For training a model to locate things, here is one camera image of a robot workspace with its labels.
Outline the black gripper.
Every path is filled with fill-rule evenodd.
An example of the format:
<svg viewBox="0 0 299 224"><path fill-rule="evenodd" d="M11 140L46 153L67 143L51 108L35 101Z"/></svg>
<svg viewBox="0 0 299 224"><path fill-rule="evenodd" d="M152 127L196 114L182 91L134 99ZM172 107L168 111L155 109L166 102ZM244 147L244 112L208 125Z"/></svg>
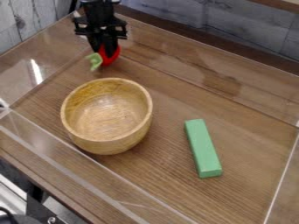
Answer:
<svg viewBox="0 0 299 224"><path fill-rule="evenodd" d="M118 49L118 39L127 39L127 22L115 16L115 6L122 0L79 0L83 6L84 15L88 20L88 26L92 29L92 35L88 36L88 43L94 52L99 51L102 45L102 32L107 32L104 48L108 57L112 57Z"/></svg>

